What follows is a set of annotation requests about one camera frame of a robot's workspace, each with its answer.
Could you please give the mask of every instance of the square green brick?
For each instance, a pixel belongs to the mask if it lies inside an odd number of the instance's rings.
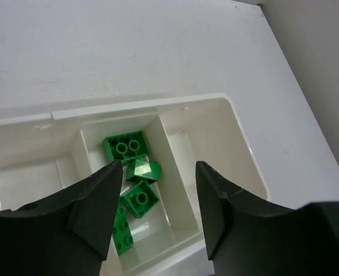
[[[149,148],[142,131],[106,137],[103,140],[107,160],[109,162],[130,160],[149,155]]]
[[[156,161],[147,162],[144,158],[138,158],[128,165],[126,180],[138,183],[146,180],[149,184],[159,181],[161,166]]]
[[[141,219],[159,202],[158,196],[145,180],[140,181],[121,199],[130,213],[138,219]]]
[[[125,216],[124,206],[121,199],[118,202],[116,216],[114,219],[112,237],[116,246],[117,254],[120,256],[133,244],[134,240],[130,232],[129,223]]]

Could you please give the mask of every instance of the white object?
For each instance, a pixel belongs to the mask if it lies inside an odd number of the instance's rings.
[[[133,248],[113,242],[101,275],[156,274],[204,248],[195,162],[269,199],[229,99],[221,94],[108,105],[0,121],[0,210],[15,210],[74,184],[107,164],[105,137],[144,131],[160,203],[142,219],[128,215]],[[132,185],[124,183],[122,192]]]

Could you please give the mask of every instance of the rectangular green brick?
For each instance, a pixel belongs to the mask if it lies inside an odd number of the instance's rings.
[[[159,181],[161,166],[156,161],[147,162],[144,158],[138,158],[128,165],[126,180],[138,183],[146,180],[149,184]]]
[[[141,219],[159,202],[158,196],[145,180],[140,181],[121,199],[130,213],[138,219]]]
[[[121,160],[126,163],[149,155],[149,148],[142,131],[106,137],[103,140],[103,148],[109,162]]]
[[[134,240],[130,232],[129,223],[125,216],[125,210],[124,206],[122,206],[121,199],[119,200],[117,206],[112,230],[112,237],[114,245],[116,246],[117,254],[119,256],[134,244]]]

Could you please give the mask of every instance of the table surface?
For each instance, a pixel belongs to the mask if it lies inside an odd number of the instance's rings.
[[[273,202],[339,200],[339,168],[257,6],[0,1],[0,118],[225,93]]]

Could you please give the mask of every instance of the green lego brick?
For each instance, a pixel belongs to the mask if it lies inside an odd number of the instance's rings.
[[[147,162],[144,158],[138,158],[128,165],[126,180],[138,183],[146,180],[152,184],[160,179],[161,166],[156,161]]]
[[[142,131],[106,137],[103,148],[109,162],[121,160],[126,163],[149,155],[149,148]]]
[[[134,244],[121,200],[118,202],[116,216],[114,218],[112,237],[119,256]]]
[[[145,180],[140,181],[121,199],[130,213],[138,219],[141,219],[159,202],[158,196]]]

